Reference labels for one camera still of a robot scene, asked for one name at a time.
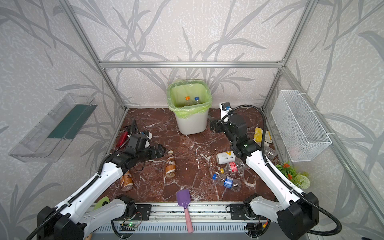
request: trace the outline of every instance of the white can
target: white can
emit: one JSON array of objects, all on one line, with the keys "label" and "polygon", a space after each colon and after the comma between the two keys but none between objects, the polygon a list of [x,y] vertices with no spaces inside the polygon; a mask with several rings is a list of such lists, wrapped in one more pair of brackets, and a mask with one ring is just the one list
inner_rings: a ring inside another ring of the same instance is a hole
[{"label": "white can", "polygon": [[218,164],[226,164],[235,161],[235,154],[233,151],[221,152],[216,155],[216,161]]}]

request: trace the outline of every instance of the brown marble surface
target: brown marble surface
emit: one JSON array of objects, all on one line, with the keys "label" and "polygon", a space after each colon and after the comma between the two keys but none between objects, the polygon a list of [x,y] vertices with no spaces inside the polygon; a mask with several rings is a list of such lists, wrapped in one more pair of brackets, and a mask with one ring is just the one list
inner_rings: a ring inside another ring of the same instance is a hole
[{"label": "brown marble surface", "polygon": [[[239,109],[237,113],[246,119],[248,136],[253,139],[255,128],[263,128],[260,114],[253,109]],[[214,118],[220,117],[219,109],[210,109],[209,114]],[[131,168],[134,182],[132,190],[121,191],[120,180],[117,180],[100,198],[108,196],[112,200],[124,194],[137,202],[176,202],[176,192],[185,188],[190,191],[191,201],[242,202],[254,193],[269,200],[275,198],[272,191],[251,169],[232,175],[242,182],[240,192],[215,184],[212,175],[225,166],[217,164],[216,154],[230,150],[224,133],[214,133],[207,126],[204,132],[183,135],[177,128],[173,112],[167,108],[129,109],[121,131],[124,130],[123,126],[130,125],[132,118],[136,119],[139,131],[147,130],[152,133],[151,144],[162,144],[166,148],[166,155],[147,161],[143,171],[139,171],[142,163]],[[176,176],[173,178],[165,177],[164,171],[169,150],[173,150],[175,155]]]}]

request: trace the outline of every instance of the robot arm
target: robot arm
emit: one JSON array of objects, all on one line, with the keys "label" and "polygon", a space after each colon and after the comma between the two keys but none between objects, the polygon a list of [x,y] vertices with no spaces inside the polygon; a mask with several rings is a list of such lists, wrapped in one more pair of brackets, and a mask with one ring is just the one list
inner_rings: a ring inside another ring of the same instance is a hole
[{"label": "robot arm", "polygon": [[[267,184],[276,196],[278,202],[253,195],[244,201],[244,212],[250,219],[262,215],[279,224],[282,231],[292,240],[296,240],[313,228],[319,219],[318,210],[309,206],[292,190],[306,196],[307,199],[318,203],[313,193],[305,194],[300,188],[291,183],[269,159],[264,161],[261,148],[247,136],[247,125],[244,119],[237,114],[230,114],[230,103],[220,103],[221,119],[211,120],[210,129],[224,132],[231,142],[234,154],[253,169]],[[289,190],[277,177],[292,187]]]},{"label": "robot arm", "polygon": [[[136,122],[133,121],[132,125],[136,127]],[[161,144],[150,147],[151,137],[152,134],[149,132],[131,134],[124,151],[116,151],[101,162],[101,173],[97,172],[56,207],[43,208],[38,213],[37,225],[44,225],[44,227],[37,228],[37,239],[84,239],[107,221],[124,215],[133,216],[134,200],[125,196],[114,199],[92,212],[85,212],[112,183],[120,179],[131,167],[138,162],[156,159],[164,155],[165,148]]]}]

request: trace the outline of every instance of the wooden handle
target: wooden handle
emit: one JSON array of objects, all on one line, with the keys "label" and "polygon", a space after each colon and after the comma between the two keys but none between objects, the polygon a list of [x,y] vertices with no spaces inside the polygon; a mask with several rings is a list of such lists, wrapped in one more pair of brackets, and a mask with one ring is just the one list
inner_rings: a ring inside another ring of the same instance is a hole
[{"label": "wooden handle", "polygon": [[191,218],[189,217],[188,209],[184,209],[184,213],[185,213],[185,221],[187,223],[188,233],[192,233],[193,232],[193,227],[192,227]]}]

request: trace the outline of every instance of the trash can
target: trash can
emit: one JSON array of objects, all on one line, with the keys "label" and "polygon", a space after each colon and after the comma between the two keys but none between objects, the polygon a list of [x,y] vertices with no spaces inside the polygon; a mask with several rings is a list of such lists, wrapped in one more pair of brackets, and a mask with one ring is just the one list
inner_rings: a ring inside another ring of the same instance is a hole
[{"label": "trash can", "polygon": [[[192,101],[199,97],[201,103],[185,106],[187,96]],[[169,110],[175,113],[177,126],[182,134],[195,134],[206,129],[212,95],[204,81],[191,79],[170,84],[167,89],[167,103]]]}]

